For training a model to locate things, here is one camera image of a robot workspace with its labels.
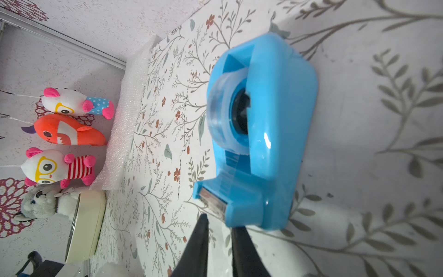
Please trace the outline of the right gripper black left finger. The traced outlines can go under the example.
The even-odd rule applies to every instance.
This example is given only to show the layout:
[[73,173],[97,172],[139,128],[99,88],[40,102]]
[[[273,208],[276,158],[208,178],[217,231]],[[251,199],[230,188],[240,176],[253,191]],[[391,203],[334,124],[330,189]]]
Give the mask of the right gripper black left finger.
[[209,221],[202,214],[171,277],[207,277],[208,239]]

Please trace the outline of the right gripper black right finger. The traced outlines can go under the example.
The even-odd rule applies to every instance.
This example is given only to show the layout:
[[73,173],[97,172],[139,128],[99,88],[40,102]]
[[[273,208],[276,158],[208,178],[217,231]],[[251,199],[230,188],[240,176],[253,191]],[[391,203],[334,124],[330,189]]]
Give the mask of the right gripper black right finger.
[[231,230],[233,277],[270,277],[246,227]]

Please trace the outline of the clear bubble wrap sheet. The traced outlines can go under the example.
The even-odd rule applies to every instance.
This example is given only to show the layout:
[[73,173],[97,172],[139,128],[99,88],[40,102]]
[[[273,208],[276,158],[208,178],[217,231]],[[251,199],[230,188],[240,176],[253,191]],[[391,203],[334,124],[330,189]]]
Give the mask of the clear bubble wrap sheet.
[[130,277],[126,268],[115,263],[104,264],[95,274],[96,277]]

